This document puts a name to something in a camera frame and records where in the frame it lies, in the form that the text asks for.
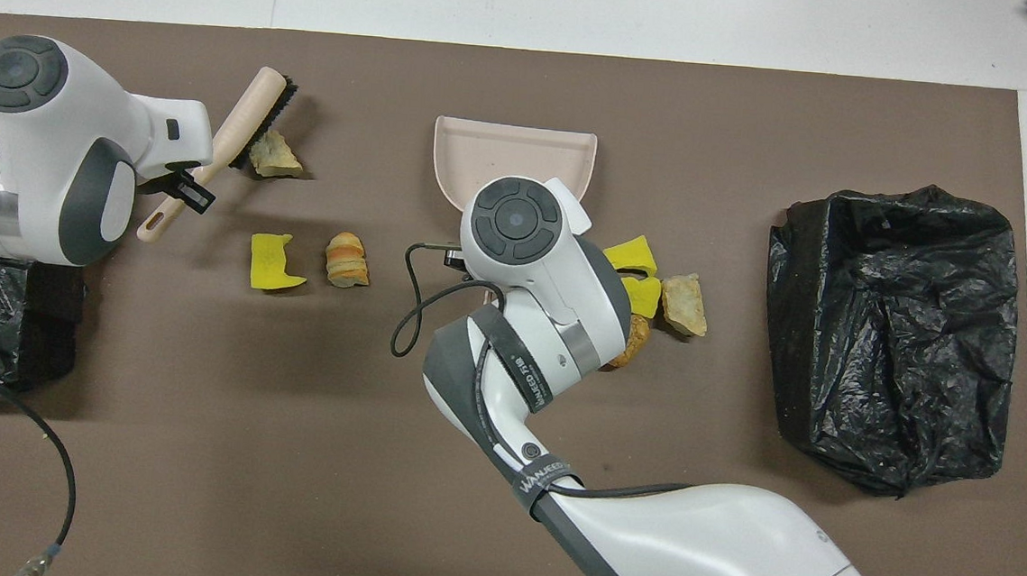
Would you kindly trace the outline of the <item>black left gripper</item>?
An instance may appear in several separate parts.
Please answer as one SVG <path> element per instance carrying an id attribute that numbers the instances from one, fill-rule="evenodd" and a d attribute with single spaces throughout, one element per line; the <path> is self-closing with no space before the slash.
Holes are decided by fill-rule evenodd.
<path id="1" fill-rule="evenodd" d="M 194 178 L 193 170 L 203 167 L 203 164 L 196 160 L 174 161 L 164 163 L 163 177 L 177 179 L 177 200 L 197 215 L 203 215 L 214 203 L 216 197 L 214 193 L 203 185 L 200 185 Z"/>

